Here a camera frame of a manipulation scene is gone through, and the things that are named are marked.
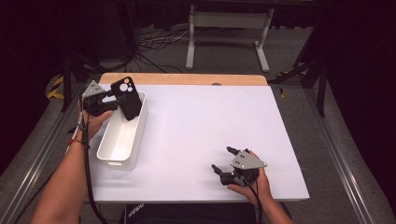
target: person's right hand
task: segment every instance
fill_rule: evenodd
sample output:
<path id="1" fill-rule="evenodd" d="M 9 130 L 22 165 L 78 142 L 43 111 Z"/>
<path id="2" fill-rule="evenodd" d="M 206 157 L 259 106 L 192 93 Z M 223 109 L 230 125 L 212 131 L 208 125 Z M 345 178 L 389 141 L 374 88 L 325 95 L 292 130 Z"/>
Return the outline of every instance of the person's right hand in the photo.
<path id="1" fill-rule="evenodd" d="M 254 154 L 252 151 L 250 151 L 250 154 L 257 157 L 257 155 Z M 256 191 L 256 193 L 259 195 L 259 198 L 262 201 L 262 203 L 273 200 L 273 197 L 271 194 L 271 189 L 270 189 L 270 184 L 269 184 L 267 175 L 265 174 L 264 168 L 259 168 L 259 177 L 257 178 L 256 183 L 252 185 L 252 187 Z M 248 187 L 242 188 L 241 186 L 235 185 L 235 184 L 230 184 L 227 186 L 227 188 L 235 191 L 236 193 L 244 195 L 245 197 L 247 197 L 247 200 L 250 203 L 253 203 L 255 206 L 258 206 L 257 199 L 254 196 L 253 192 L 250 190 L 250 188 L 248 188 Z"/>

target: gray carpet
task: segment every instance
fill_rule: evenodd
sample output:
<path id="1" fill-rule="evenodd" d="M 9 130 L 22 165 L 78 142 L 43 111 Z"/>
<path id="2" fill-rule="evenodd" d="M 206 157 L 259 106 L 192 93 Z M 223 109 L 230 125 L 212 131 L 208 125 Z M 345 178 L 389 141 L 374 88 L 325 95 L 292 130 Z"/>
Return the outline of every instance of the gray carpet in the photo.
<path id="1" fill-rule="evenodd" d="M 292 30 L 284 28 L 270 30 L 264 44 L 264 52 L 271 71 L 263 75 L 267 79 L 272 79 L 281 71 L 291 70 L 292 64 L 310 32 L 310 29 L 298 28 Z M 185 69 L 188 46 L 186 40 L 180 39 L 164 49 L 149 50 L 143 54 L 156 64 L 172 65 L 179 68 L 183 73 L 262 74 L 252 45 L 253 41 L 256 40 L 256 36 L 259 35 L 260 32 L 255 30 L 243 30 L 240 33 L 229 30 L 204 30 L 200 32 L 196 36 L 195 60 L 192 71 Z M 128 72 L 161 72 L 155 66 L 139 61 L 136 62 L 139 66 L 134 61 L 128 64 Z M 110 66 L 117 63 L 119 63 L 117 60 L 107 60 L 103 61 L 102 65 Z M 172 67 L 163 66 L 162 69 L 168 73 L 178 73 Z M 92 79 L 97 79 L 99 76 L 92 75 Z M 274 95 L 296 157 L 302 167 L 304 167 L 303 175 L 311 196 L 306 201 L 286 203 L 293 220 L 296 223 L 308 224 L 361 223 L 332 160 L 325 136 L 319 128 L 318 121 L 315 119 L 317 111 L 310 106 L 304 90 L 291 85 L 284 86 L 284 90 L 286 97 L 282 98 L 278 86 L 273 87 Z M 8 205 L 11 203 L 26 172 L 45 144 L 47 136 L 50 135 L 55 120 L 61 114 L 61 108 L 61 100 L 50 99 L 50 104 L 41 120 L 37 123 L 35 130 L 1 176 L 0 192 L 2 200 L 0 202 L 0 214 L 4 214 L 7 211 Z M 364 164 L 347 131 L 347 126 L 342 120 L 329 87 L 326 94 L 325 113 L 326 122 L 329 124 L 330 130 L 332 130 L 334 141 L 346 158 L 373 221 L 384 224 L 396 223 L 387 198 Z M 77 113 L 72 113 L 71 116 L 66 118 L 65 125 L 62 127 L 57 139 L 55 139 L 49 159 L 36 181 L 32 194 L 36 192 L 38 186 L 50 175 L 62 158 L 67 145 L 66 140 L 71 136 L 67 131 L 76 126 L 76 120 Z M 34 200 L 32 205 L 29 206 L 19 223 L 29 222 L 35 210 L 36 202 L 37 200 Z M 105 217 L 109 220 L 117 220 L 120 218 L 123 206 L 119 204 L 103 204 L 101 208 Z M 90 206 L 87 204 L 83 207 L 81 217 L 82 223 L 99 223 L 99 220 L 94 216 Z"/>

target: white table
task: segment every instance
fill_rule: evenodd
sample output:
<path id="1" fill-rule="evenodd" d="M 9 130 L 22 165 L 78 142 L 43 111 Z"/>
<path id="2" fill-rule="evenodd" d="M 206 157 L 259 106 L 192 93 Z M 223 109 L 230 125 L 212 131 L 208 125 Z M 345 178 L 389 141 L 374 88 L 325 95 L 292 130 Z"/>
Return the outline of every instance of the white table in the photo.
<path id="1" fill-rule="evenodd" d="M 268 163 L 275 199 L 309 198 L 270 87 L 135 84 L 148 103 L 137 162 L 132 171 L 117 171 L 97 159 L 104 125 L 90 149 L 97 202 L 245 202 L 222 186 L 211 168 L 233 169 L 229 163 L 234 155 L 226 147 L 248 148 Z M 109 89 L 109 84 L 101 85 Z"/>

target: white bin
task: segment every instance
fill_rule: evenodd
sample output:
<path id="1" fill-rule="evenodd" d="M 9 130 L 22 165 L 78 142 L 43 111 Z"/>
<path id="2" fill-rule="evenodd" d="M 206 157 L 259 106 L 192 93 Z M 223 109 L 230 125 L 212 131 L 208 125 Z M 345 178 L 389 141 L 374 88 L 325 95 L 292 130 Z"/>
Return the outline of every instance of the white bin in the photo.
<path id="1" fill-rule="evenodd" d="M 138 93 L 142 101 L 140 115 L 132 120 L 127 120 L 120 108 L 115 110 L 98 148 L 98 159 L 110 169 L 132 170 L 136 164 L 148 115 L 146 94 L 141 91 Z"/>

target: dark floor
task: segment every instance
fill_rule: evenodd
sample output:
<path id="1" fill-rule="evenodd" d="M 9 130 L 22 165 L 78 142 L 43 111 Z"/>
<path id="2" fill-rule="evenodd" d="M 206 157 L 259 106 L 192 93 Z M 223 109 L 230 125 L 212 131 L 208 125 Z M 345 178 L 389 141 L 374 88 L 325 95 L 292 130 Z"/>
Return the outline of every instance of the dark floor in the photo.
<path id="1" fill-rule="evenodd" d="M 196 36 L 194 69 L 185 69 L 187 40 L 180 38 L 161 50 L 149 50 L 142 54 L 152 62 L 161 66 L 168 73 L 198 74 L 261 74 L 272 79 L 277 73 L 289 71 L 300 52 L 310 29 L 271 29 L 264 44 L 264 52 L 270 65 L 270 73 L 264 74 L 260 68 L 252 43 L 260 33 L 254 30 L 205 30 Z M 103 61 L 103 66 L 111 66 L 115 60 Z M 159 72 L 152 65 L 131 61 L 128 72 Z M 285 97 L 280 95 L 280 87 L 284 88 Z M 303 175 L 311 198 L 306 201 L 288 202 L 293 220 L 296 223 L 396 223 L 387 198 L 375 182 L 361 154 L 347 130 L 336 102 L 332 97 L 331 88 L 327 88 L 325 101 L 326 118 L 318 117 L 313 107 L 313 90 L 303 90 L 298 85 L 273 86 L 278 108 L 285 122 L 290 141 L 300 164 L 304 167 Z M 7 223 L 6 216 L 16 204 L 16 193 L 23 179 L 30 171 L 36 156 L 43 146 L 48 145 L 48 136 L 53 134 L 53 126 L 59 124 L 62 101 L 50 99 L 50 104 L 36 128 L 21 148 L 14 161 L 1 176 L 0 214 L 5 214 L 2 223 Z M 68 130 L 75 126 L 75 108 L 64 118 L 59 133 L 53 134 L 54 139 L 49 150 L 49 158 L 45 166 L 38 170 L 39 178 L 31 189 L 30 198 L 43 181 L 59 163 L 66 148 L 66 140 L 71 134 Z M 341 161 L 334 157 L 333 149 L 341 155 Z M 345 173 L 356 181 L 357 189 L 347 190 L 348 182 Z M 28 207 L 19 223 L 28 223 L 36 201 Z M 118 222 L 122 212 L 122 204 L 103 204 L 102 212 L 108 219 Z M 99 223 L 91 208 L 86 204 L 82 211 L 82 223 Z"/>

